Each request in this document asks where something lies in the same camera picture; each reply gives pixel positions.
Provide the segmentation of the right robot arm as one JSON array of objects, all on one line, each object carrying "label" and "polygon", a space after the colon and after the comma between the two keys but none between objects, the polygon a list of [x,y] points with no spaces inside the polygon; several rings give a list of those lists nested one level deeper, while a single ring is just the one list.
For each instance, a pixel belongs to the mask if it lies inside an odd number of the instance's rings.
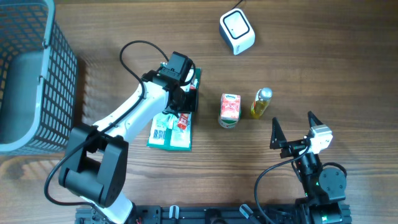
[{"label": "right robot arm", "polygon": [[303,139],[288,141],[278,119],[272,119],[270,148],[280,149],[281,158],[294,159],[291,164],[305,197],[293,205],[278,205],[267,211],[275,213],[277,223],[351,223],[350,207],[343,203],[347,171],[338,163],[322,163],[319,158],[333,139],[332,130],[311,111],[308,122],[310,129]]}]

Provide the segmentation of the green lidded cup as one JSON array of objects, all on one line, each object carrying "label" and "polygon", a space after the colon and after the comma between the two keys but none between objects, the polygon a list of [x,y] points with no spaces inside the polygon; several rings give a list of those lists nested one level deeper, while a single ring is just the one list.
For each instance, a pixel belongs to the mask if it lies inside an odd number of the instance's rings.
[{"label": "green lidded cup", "polygon": [[218,123],[221,127],[226,129],[235,128],[241,118],[241,113],[238,114],[237,118],[232,117],[224,117],[219,113],[218,115]]}]

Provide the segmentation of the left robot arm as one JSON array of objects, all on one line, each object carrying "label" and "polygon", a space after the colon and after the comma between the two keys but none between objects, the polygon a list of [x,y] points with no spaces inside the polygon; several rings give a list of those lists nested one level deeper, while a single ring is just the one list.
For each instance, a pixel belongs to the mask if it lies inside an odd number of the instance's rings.
[{"label": "left robot arm", "polygon": [[132,223],[136,206],[122,192],[129,144],[158,114],[197,110],[195,90],[185,91],[195,75],[192,59],[173,52],[169,61],[139,78],[137,90],[94,125],[73,128],[58,183],[83,198],[108,223]]}]

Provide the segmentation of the red tissue pack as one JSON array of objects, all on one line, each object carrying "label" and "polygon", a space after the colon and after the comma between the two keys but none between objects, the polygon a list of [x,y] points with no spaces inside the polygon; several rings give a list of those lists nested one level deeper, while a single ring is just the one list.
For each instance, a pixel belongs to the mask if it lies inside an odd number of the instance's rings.
[{"label": "red tissue pack", "polygon": [[238,121],[241,114],[241,96],[223,93],[221,96],[220,117],[228,121]]}]

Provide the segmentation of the green sponge package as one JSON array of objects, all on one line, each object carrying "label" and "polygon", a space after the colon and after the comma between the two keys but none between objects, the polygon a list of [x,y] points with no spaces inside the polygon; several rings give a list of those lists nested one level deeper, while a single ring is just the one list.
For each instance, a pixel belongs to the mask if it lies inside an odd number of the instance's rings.
[{"label": "green sponge package", "polygon": [[[190,69],[186,81],[190,82],[191,84],[194,79],[197,79],[197,90],[199,90],[200,78],[201,69],[193,66]],[[184,91],[188,91],[190,84],[183,86],[182,89]],[[163,149],[165,151],[191,151],[192,117],[194,113],[189,113],[190,117],[186,130],[181,130],[177,127],[180,113],[162,112],[154,116],[147,146]]]}]

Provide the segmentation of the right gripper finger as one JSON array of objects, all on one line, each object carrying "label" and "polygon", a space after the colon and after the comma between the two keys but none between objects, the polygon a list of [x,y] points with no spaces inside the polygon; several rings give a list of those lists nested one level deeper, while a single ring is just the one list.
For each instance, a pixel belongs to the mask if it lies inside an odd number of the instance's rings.
[{"label": "right gripper finger", "polygon": [[279,124],[279,120],[276,117],[274,117],[272,119],[272,134],[271,134],[270,148],[280,149],[285,147],[286,144],[287,140]]},{"label": "right gripper finger", "polygon": [[312,111],[308,112],[308,122],[310,127],[320,126],[323,123],[314,115]]}]

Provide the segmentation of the yellow dish soap bottle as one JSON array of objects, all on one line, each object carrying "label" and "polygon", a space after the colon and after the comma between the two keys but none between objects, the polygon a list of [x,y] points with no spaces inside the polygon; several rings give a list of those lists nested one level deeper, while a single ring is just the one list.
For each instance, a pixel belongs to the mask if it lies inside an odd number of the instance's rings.
[{"label": "yellow dish soap bottle", "polygon": [[255,99],[251,105],[251,116],[255,119],[259,119],[266,108],[269,106],[271,102],[273,92],[270,88],[261,88],[257,91]]}]

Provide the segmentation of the red coffee stick sachet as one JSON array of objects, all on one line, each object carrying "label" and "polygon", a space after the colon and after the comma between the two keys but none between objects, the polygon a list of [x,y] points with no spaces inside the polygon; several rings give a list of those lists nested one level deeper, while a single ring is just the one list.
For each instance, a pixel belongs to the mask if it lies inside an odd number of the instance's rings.
[{"label": "red coffee stick sachet", "polygon": [[[196,90],[197,89],[197,83],[198,83],[198,80],[194,79],[194,81],[191,82],[188,91]],[[189,113],[180,113],[179,114],[178,123],[177,123],[177,127],[180,128],[181,130],[186,130],[186,128],[188,126],[189,117],[190,117]]]}]

